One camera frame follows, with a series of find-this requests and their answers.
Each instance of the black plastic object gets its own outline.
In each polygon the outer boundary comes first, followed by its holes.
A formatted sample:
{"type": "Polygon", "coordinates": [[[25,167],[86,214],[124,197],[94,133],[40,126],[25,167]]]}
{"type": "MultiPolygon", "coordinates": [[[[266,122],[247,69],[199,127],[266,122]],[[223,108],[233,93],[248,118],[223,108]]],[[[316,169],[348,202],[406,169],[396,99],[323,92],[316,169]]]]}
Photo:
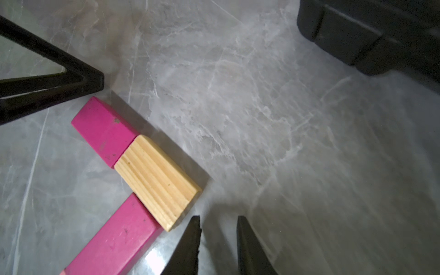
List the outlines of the black plastic object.
{"type": "Polygon", "coordinates": [[[277,275],[248,220],[237,220],[238,268],[241,275],[277,275]]]}
{"type": "Polygon", "coordinates": [[[197,275],[200,216],[193,216],[161,275],[197,275]]]}
{"type": "Polygon", "coordinates": [[[297,25],[367,75],[404,63],[440,82],[440,0],[301,0],[297,25]]]}
{"type": "Polygon", "coordinates": [[[0,80],[0,125],[104,88],[102,72],[2,16],[0,35],[67,70],[51,75],[0,80]]]}
{"type": "MultiPolygon", "coordinates": [[[[193,216],[161,275],[197,275],[200,216],[193,216]]],[[[240,275],[277,275],[244,216],[237,220],[237,250],[240,275]]]]}

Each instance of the wood grain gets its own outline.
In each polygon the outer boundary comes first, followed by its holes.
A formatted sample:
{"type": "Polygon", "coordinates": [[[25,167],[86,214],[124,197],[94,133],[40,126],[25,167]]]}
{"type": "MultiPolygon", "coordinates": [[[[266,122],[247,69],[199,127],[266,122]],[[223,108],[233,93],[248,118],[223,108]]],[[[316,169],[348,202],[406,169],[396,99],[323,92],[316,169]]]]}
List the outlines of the wood grain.
{"type": "Polygon", "coordinates": [[[177,225],[202,191],[143,135],[135,138],[114,168],[166,231],[177,225]]]}

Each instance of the gray marble surface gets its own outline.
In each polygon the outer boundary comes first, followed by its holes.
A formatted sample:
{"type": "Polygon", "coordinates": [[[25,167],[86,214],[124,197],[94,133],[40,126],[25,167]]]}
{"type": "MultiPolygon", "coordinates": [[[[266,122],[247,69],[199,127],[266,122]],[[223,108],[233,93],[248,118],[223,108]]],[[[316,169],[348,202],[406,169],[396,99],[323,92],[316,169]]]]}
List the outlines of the gray marble surface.
{"type": "MultiPolygon", "coordinates": [[[[200,215],[199,274],[238,274],[246,215],[280,275],[438,274],[440,96],[304,39],[296,0],[3,0],[103,71],[97,94],[204,191],[131,271],[160,274],[200,215]]],[[[61,67],[4,39],[0,77],[61,67]]],[[[130,189],[70,125],[89,97],[0,127],[0,274],[57,275],[130,189]]]]}

